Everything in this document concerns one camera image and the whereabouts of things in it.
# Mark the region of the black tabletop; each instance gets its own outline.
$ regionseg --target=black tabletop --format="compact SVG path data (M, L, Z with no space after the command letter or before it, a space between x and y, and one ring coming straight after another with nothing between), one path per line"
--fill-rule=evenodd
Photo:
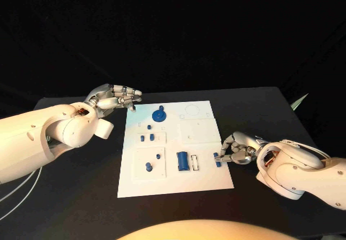
M34 109L82 100L43 98ZM243 131L271 142L291 139L314 145L275 87L148 93L141 103L204 100L222 139ZM83 147L43 167L27 199L0 221L2 238L111 240L155 224L188 219L236 221L295 237L346 232L346 212L308 193L299 200L279 196L256 180L255 162L227 163L233 189L116 198L126 110L116 109L105 120L113 124L108 140L93 136ZM21 200L34 178L0 203L0 217ZM1 188L10 191L18 183L8 182Z

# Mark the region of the white paper sheet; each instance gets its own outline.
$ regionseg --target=white paper sheet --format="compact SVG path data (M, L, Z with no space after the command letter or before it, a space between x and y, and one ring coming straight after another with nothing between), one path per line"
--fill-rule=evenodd
M151 118L158 106L165 112L162 122ZM141 104L135 110L126 111L116 197L232 189L227 164L216 167L213 159L222 143L209 101ZM178 171L178 152L187 152L188 171Z

